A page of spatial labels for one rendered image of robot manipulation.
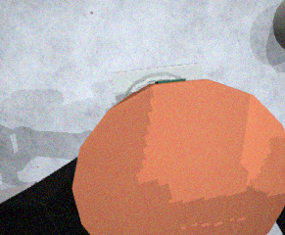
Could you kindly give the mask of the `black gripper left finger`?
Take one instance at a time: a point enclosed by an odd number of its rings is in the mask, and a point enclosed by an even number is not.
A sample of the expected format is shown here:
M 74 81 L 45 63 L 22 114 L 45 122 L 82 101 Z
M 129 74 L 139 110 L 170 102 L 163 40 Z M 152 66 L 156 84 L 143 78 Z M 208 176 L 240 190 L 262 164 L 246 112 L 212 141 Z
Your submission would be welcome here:
M 0 235 L 90 235 L 72 194 L 78 157 L 0 204 Z

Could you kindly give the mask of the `grey balance beam with round pans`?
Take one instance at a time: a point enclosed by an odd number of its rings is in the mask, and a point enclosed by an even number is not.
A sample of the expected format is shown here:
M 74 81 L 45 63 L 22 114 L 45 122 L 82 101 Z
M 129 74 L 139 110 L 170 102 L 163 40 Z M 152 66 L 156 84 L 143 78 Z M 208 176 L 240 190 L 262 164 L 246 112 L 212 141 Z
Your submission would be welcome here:
M 159 81 L 185 78 L 202 79 L 201 64 L 174 64 L 174 66 L 143 68 L 143 70 L 114 71 L 111 74 L 116 103 L 127 95 Z

